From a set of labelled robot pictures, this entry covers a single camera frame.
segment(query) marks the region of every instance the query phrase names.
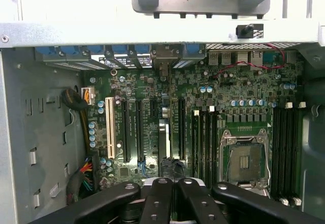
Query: black pcie slot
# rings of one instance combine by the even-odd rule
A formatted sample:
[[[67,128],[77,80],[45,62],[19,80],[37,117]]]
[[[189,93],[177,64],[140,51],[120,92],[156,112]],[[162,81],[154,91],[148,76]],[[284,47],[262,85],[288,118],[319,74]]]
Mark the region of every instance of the black pcie slot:
[[[211,184],[214,185],[217,183],[218,173],[217,173],[217,137],[218,137],[218,128],[217,128],[217,113],[212,114],[212,138],[211,138]]]
[[[123,161],[130,162],[131,150],[130,150],[130,119],[128,112],[128,101],[122,101],[122,133],[123,133]]]
[[[181,161],[186,160],[185,155],[185,99],[178,100],[178,147]]]
[[[136,128],[137,128],[137,153],[138,162],[143,162],[144,148],[143,148],[143,113],[142,113],[142,100],[136,100]]]

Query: ram slot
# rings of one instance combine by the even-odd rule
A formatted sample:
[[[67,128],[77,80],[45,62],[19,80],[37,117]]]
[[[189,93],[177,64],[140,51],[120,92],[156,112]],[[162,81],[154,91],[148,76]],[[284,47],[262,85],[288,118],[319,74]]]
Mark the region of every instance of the ram slot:
[[[130,118],[128,112],[128,101],[122,101],[122,133],[123,133],[123,161],[130,162]]]
[[[143,162],[144,147],[143,147],[143,111],[142,111],[142,100],[136,100],[136,127],[137,127],[137,153],[138,162]]]
[[[115,109],[114,98],[105,98],[108,158],[115,158]]]
[[[185,155],[185,99],[178,100],[178,147],[180,160],[186,160]]]
[[[211,138],[211,184],[214,185],[217,183],[217,179],[218,179],[218,173],[217,173],[217,144],[218,144],[218,127],[217,127],[217,123],[218,123],[218,118],[217,118],[217,113],[214,112],[212,113],[212,126],[211,126],[211,130],[212,130],[212,138]]]

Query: blue capacitor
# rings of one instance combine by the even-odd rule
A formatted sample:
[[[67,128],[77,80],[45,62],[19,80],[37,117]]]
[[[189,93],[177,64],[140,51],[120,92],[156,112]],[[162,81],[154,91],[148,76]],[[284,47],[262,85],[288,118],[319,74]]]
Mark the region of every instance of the blue capacitor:
[[[256,104],[256,102],[255,102],[255,100],[248,100],[248,101],[247,101],[247,104],[248,104],[249,106],[254,106],[254,105]]]
[[[200,88],[200,92],[201,92],[201,93],[205,93],[205,91],[207,91],[207,89],[205,88],[205,86],[202,86],[202,87]]]
[[[238,104],[237,101],[230,101],[231,106],[236,106],[237,104]]]
[[[89,130],[89,135],[95,135],[95,129],[90,129]]]
[[[104,109],[103,108],[98,108],[98,114],[103,114],[104,113]]]
[[[98,103],[97,103],[97,105],[98,105],[98,107],[104,107],[104,104],[105,104],[105,102],[104,101],[99,101]]]
[[[105,157],[102,157],[102,158],[101,158],[101,164],[103,164],[103,165],[106,164],[106,159],[105,159]]]
[[[245,101],[244,100],[240,100],[240,101],[238,101],[238,103],[239,103],[240,106],[244,106],[245,105]]]
[[[89,146],[90,146],[91,148],[95,148],[95,146],[96,146],[96,142],[95,142],[95,141],[91,141],[91,142],[89,143]]]
[[[90,123],[88,124],[88,127],[89,127],[90,129],[94,129],[95,126],[96,126],[96,122],[94,122],[94,121],[92,121],[92,122],[90,122]]]
[[[258,106],[263,106],[263,105],[264,105],[264,101],[263,101],[263,100],[257,100],[257,101],[256,101],[256,104],[257,104]]]

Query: electrolytic capacitor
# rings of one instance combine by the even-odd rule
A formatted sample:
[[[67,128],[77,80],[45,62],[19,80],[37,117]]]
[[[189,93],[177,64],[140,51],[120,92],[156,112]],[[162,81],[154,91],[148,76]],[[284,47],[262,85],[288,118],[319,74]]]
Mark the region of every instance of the electrolytic capacitor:
[[[211,93],[211,92],[212,92],[212,87],[208,86],[208,87],[207,87],[207,92],[208,92],[208,93]]]
[[[240,101],[238,101],[238,103],[239,103],[240,106],[244,106],[245,105],[245,101],[244,100],[240,100]]]
[[[238,104],[237,101],[230,101],[231,106],[236,106],[237,104]]]
[[[276,102],[269,102],[269,107],[275,108],[276,106]]]
[[[91,148],[95,148],[95,146],[96,146],[96,142],[95,142],[95,141],[91,141],[91,142],[89,143],[89,146],[90,146]]]
[[[205,86],[202,86],[201,88],[200,88],[200,92],[201,93],[205,93],[207,91],[207,89],[205,88]]]
[[[248,100],[248,101],[247,101],[247,104],[248,104],[249,106],[254,106],[256,103],[255,103],[255,100]]]
[[[94,122],[94,121],[92,121],[92,122],[90,122],[90,123],[88,124],[88,127],[89,127],[90,129],[94,129],[95,126],[96,126],[96,122]]]
[[[256,101],[256,104],[257,104],[258,106],[263,106],[263,105],[264,105],[264,101],[263,101],[263,100],[257,100],[257,101]]]
[[[103,108],[98,108],[98,114],[103,114],[104,113],[104,109]]]
[[[105,105],[105,102],[104,101],[99,101],[98,103],[97,103],[97,105],[98,105],[98,107],[104,107],[104,105]]]
[[[95,135],[96,130],[95,129],[90,129],[89,130],[89,135]]]
[[[102,158],[101,158],[101,164],[103,164],[103,165],[106,164],[106,159],[105,159],[105,157],[102,157]]]

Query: capacitor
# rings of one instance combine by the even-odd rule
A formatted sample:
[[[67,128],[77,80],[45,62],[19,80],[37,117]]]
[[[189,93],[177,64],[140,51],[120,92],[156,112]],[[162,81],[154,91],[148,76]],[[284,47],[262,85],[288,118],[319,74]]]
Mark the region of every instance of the capacitor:
[[[248,101],[247,101],[247,104],[248,104],[249,106],[254,106],[254,105],[255,105],[255,100],[248,100]]]
[[[264,105],[264,101],[263,101],[263,100],[257,100],[257,101],[256,101],[256,104],[257,104],[258,106],[263,106],[263,105]]]
[[[98,114],[103,114],[104,113],[104,109],[103,108],[98,108]]]
[[[245,105],[245,101],[244,101],[244,100],[240,100],[240,101],[238,101],[238,104],[239,104],[240,106],[244,106],[244,105]]]
[[[89,81],[90,81],[91,83],[96,83],[96,78],[90,78]]]
[[[236,106],[237,105],[237,101],[230,101],[230,105],[231,106]]]
[[[211,86],[208,86],[208,87],[207,87],[207,92],[208,92],[208,93],[211,93],[211,92],[212,92],[212,87],[211,87]]]
[[[95,146],[96,146],[96,142],[95,142],[95,141],[91,141],[91,142],[89,143],[89,146],[90,146],[91,148],[95,148]]]
[[[269,102],[269,107],[275,108],[276,106],[276,102]]]
[[[98,107],[104,107],[104,105],[105,105],[105,102],[104,101],[99,101],[98,103],[97,103],[97,105],[98,105]]]
[[[121,83],[125,82],[125,78],[123,76],[119,77],[119,80],[120,80]]]
[[[96,132],[95,129],[90,129],[89,130],[89,135],[95,135],[95,132]]]
[[[113,165],[112,161],[110,159],[108,159],[106,161],[106,166],[110,167],[111,165]]]
[[[200,92],[201,93],[205,93],[207,91],[207,89],[205,88],[205,86],[202,86],[201,88],[200,88]]]
[[[90,129],[94,129],[95,126],[96,126],[96,122],[95,122],[95,121],[92,121],[92,122],[90,122],[90,123],[88,124],[88,127],[89,127]]]
[[[106,159],[105,159],[105,157],[102,157],[102,158],[101,158],[101,164],[103,164],[103,165],[106,164]]]

